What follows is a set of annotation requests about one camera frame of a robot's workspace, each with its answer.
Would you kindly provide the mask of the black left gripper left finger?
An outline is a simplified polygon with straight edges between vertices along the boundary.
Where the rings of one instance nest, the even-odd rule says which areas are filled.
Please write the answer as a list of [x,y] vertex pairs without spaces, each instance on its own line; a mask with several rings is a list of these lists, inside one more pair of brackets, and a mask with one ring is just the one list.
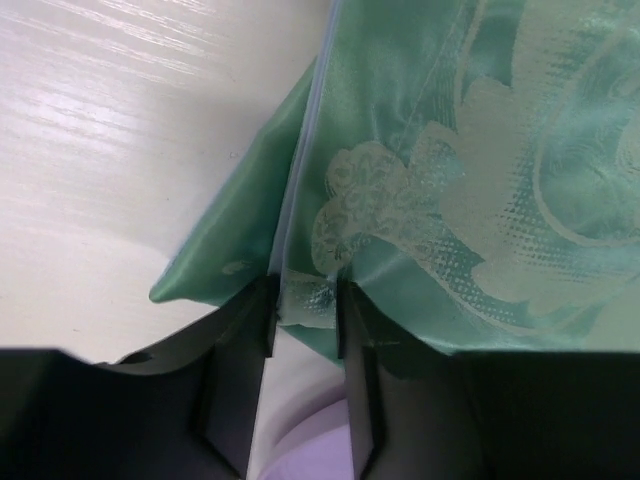
[[278,283],[115,363],[58,349],[1,353],[5,479],[243,479]]

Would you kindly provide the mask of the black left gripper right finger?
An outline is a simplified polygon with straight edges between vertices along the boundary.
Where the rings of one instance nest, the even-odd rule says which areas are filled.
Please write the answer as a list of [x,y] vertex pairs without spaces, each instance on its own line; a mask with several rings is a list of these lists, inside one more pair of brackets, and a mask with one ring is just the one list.
[[635,353],[447,355],[337,288],[358,479],[635,479]]

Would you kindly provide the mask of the teal patterned satin cloth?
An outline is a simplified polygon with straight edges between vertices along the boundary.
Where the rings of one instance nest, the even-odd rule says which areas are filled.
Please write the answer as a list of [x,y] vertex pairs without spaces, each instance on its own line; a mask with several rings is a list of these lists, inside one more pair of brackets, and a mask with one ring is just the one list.
[[335,2],[150,297],[265,274],[328,358],[343,278],[444,351],[637,350],[638,3]]

